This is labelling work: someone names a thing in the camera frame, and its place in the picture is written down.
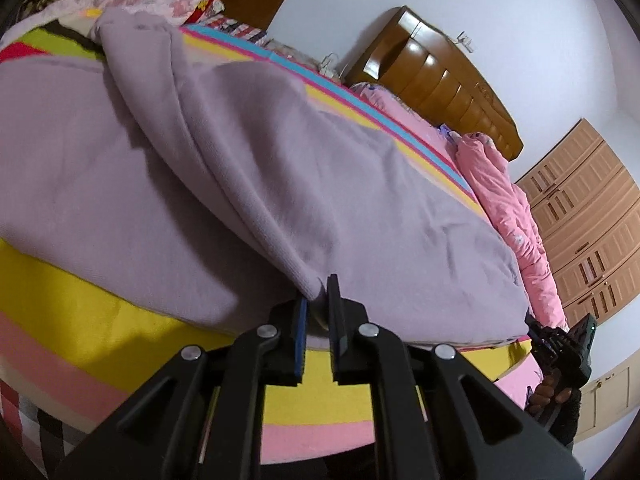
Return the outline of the person's right hand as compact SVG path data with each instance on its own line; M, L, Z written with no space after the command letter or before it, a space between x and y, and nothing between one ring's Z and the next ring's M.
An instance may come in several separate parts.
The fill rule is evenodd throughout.
M561 374L555 370L550 375L544 376L542 382L529 395L525 411L529 415L537 415L551 402L565 403L573 393L571 388L560 389Z

